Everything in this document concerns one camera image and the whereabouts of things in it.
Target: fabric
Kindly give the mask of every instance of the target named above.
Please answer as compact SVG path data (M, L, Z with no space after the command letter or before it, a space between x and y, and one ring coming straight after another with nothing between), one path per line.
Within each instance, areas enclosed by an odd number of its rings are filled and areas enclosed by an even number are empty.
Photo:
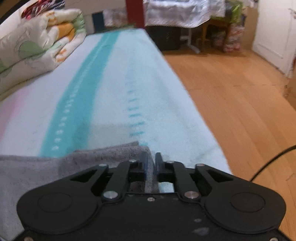
M62 65L1 102L0 116L4 155L63 157L139 141L165 160L230 172L187 91L141 29L86 37Z
M244 34L244 27L235 23L231 24L230 32L228 34L224 52L239 52L241 51L241 38Z
M0 39L0 100L15 85L56 68L86 36L79 9L52 10Z
M148 154L145 170L147 181L144 190L134 187L135 191L157 192L152 156L147 147L140 147L137 142L101 150L74 152L63 158L0 156L0 236L9 241L24 230L16 205L27 191L101 163L112 168L122 161L140 160L142 152Z
M65 7L65 0L39 0L27 7L21 15L21 18L30 20L46 11L53 9L62 9Z
M143 0L145 26L195 28L211 17L225 17L225 0ZM126 9L104 10L107 27L127 24Z
M226 0L226 5L230 8L231 17L230 19L225 19L221 17L212 17L213 19L220 20L220 21L227 21L230 23L240 23L242 18L242 11L243 11L243 3L238 0Z

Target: light blue blanket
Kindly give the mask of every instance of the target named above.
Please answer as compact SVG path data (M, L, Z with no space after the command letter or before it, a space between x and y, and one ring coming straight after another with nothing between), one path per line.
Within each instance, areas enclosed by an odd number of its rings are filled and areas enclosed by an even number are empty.
M61 157L139 141L165 160L230 172L184 86L141 29L88 36L57 69L1 103L0 114L5 105L21 107L0 131L0 154Z

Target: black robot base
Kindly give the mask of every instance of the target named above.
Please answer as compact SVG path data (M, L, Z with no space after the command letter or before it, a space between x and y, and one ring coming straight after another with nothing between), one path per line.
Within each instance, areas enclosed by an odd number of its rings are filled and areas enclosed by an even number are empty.
M15 241L288 241L278 228L286 205L275 191L204 164L195 169L155 156L158 182L174 193L135 193L147 155L100 164L24 194Z

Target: screw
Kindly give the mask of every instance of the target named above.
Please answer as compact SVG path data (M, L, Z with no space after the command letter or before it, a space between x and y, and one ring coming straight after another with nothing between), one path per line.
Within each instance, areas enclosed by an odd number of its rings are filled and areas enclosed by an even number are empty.
M147 198L147 201L148 201L148 202L154 202L154 201L155 201L155 198L154 198L154 197L148 197L148 198Z
M188 191L184 193L184 196L189 199L195 199L199 197L199 193L195 191Z
M25 238L24 238L24 241L34 241L34 239L31 238L31 237L25 237Z
M103 196L107 199L114 199L118 197L118 193L115 191L107 191L107 192L104 192Z

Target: gray cloth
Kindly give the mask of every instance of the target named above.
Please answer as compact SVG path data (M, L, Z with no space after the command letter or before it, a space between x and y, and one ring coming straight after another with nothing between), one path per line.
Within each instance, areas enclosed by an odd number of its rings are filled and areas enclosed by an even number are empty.
M12 240L23 231L16 204L27 191L100 163L106 163L111 168L122 161L139 160L142 152L148 154L145 192L157 192L151 153L148 147L139 146L138 142L76 151L63 158L0 156L0 236Z

